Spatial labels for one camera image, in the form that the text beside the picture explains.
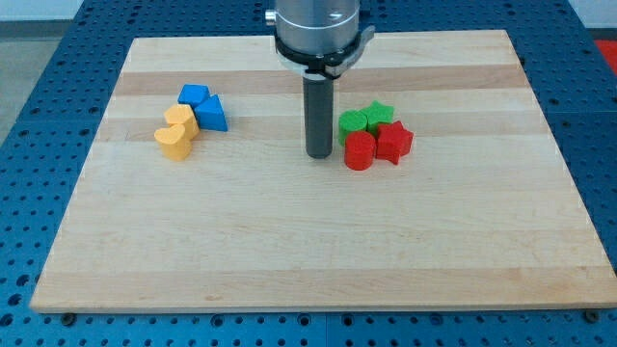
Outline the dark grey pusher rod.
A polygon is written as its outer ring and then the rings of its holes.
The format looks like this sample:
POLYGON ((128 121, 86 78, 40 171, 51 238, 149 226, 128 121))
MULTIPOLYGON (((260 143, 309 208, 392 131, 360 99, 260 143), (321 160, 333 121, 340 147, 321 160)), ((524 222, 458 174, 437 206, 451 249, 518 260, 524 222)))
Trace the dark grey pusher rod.
POLYGON ((327 158, 333 150, 334 84, 303 79, 305 140, 308 156, 327 158))

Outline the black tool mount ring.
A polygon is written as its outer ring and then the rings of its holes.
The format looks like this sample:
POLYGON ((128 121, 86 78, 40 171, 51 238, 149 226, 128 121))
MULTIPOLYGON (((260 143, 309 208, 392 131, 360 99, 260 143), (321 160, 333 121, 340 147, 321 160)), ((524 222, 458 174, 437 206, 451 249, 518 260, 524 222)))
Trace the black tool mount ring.
POLYGON ((368 26, 349 45, 325 55, 294 51, 278 36, 275 36, 275 46, 279 61, 293 72, 310 80, 336 80, 360 59, 374 36, 375 26, 368 26))

